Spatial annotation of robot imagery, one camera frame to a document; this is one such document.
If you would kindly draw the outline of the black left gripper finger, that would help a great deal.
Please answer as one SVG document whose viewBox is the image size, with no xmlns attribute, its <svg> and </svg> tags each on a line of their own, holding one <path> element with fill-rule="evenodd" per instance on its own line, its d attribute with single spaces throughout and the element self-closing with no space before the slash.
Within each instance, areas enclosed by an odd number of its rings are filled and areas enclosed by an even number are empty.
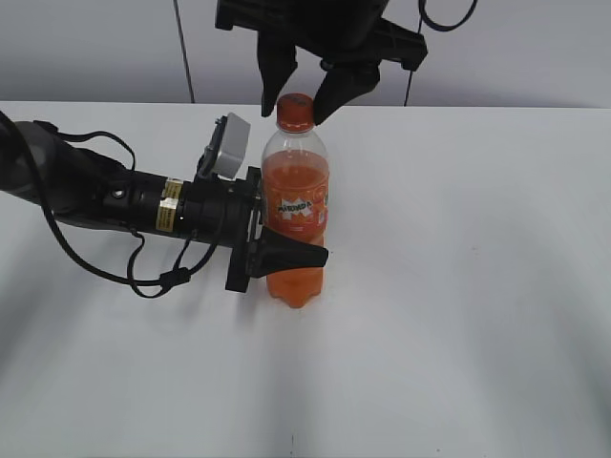
<svg viewBox="0 0 611 458">
<path fill-rule="evenodd" d="M 268 275 L 301 268 L 322 268 L 326 265 L 328 250 L 324 246 L 288 238 L 269 228 L 251 242 L 251 277 Z"/>
</svg>

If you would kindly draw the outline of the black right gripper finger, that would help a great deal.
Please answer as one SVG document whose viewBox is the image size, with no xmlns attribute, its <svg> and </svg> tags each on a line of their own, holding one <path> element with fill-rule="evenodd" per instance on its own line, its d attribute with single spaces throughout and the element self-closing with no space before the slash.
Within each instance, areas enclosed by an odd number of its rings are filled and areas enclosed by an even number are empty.
<svg viewBox="0 0 611 458">
<path fill-rule="evenodd" d="M 322 60 L 326 73 L 313 101 L 316 125 L 324 123 L 350 101 L 372 92 L 380 81 L 380 60 L 331 63 Z"/>
<path fill-rule="evenodd" d="M 257 41 L 257 60 L 263 83 L 262 116 L 269 117 L 281 90 L 298 67 L 296 47 L 280 35 L 260 31 Z"/>
</svg>

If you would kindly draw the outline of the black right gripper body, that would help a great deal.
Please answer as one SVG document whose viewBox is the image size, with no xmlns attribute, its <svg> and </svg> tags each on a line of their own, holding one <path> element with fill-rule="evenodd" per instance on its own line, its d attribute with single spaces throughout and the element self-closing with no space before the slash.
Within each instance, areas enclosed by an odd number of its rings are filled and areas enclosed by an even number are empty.
<svg viewBox="0 0 611 458">
<path fill-rule="evenodd" d="M 260 54 L 289 61 L 298 48 L 330 65 L 396 62 L 408 71 L 428 54 L 422 34 L 384 17 L 387 1 L 219 1 L 215 26 L 256 31 Z"/>
</svg>

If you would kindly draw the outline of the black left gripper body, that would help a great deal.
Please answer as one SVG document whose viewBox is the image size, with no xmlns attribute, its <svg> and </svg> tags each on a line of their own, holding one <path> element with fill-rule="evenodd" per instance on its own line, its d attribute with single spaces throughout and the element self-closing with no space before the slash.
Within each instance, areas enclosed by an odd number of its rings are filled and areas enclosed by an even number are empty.
<svg viewBox="0 0 611 458">
<path fill-rule="evenodd" d="M 217 176 L 188 184 L 183 193 L 183 229 L 194 241 L 231 249 L 225 288 L 247 290 L 249 256 L 261 209 L 262 172 L 248 167 L 244 178 Z"/>
</svg>

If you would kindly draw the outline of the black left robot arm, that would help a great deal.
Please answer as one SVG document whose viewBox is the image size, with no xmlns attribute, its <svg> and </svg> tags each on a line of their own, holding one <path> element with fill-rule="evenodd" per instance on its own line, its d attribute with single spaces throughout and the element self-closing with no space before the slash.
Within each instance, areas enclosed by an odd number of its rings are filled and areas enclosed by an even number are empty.
<svg viewBox="0 0 611 458">
<path fill-rule="evenodd" d="M 242 165 L 249 124 L 220 117 L 192 180 L 139 171 L 85 147 L 47 121 L 1 120 L 1 188 L 38 205 L 63 251 L 75 257 L 61 226 L 153 234 L 231 251 L 225 287 L 245 292 L 251 279 L 326 264 L 324 247 L 296 241 L 262 224 L 262 172 Z"/>
</svg>

